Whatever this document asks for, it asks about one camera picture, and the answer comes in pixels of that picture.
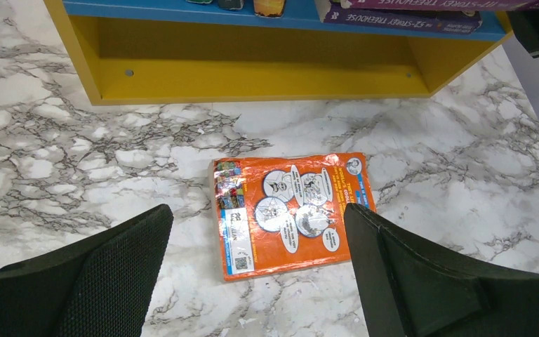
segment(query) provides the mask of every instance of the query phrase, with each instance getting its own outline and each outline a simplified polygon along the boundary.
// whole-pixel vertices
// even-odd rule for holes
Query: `blue shelf board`
[[[365,34],[400,35],[407,37],[436,37],[499,41],[505,31],[494,12],[481,12],[482,26],[469,35],[416,32],[410,30],[336,25],[322,23],[314,0],[288,0],[281,18],[260,18],[255,15],[253,1],[245,1],[240,11],[226,11],[217,4],[191,4],[185,0],[63,0],[69,15],[123,18],[139,20],[163,20],[177,22],[214,23],[290,29],[324,30]]]

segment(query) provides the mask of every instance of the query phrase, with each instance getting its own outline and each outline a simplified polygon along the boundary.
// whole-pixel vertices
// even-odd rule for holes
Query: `marble surface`
[[[0,267],[160,203],[144,336],[367,336],[350,263],[224,283],[206,167],[360,151],[385,217],[539,272],[539,123],[502,49],[431,100],[92,107],[40,0],[0,1]]]

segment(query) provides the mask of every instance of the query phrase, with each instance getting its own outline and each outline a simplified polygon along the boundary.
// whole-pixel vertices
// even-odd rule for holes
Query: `yellow shelf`
[[[94,105],[426,98],[501,42],[69,16],[45,3]]]

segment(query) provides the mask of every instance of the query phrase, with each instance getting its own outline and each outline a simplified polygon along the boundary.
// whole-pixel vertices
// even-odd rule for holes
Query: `qr code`
[[[237,270],[245,270],[248,268],[247,258],[235,258],[234,264],[237,266]]]

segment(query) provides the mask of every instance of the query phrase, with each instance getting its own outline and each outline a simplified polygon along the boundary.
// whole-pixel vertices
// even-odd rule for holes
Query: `orange toy figure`
[[[286,0],[253,0],[255,14],[267,18],[279,18],[284,13]]]
[[[362,153],[213,162],[226,280],[350,259],[344,209],[375,210]]]

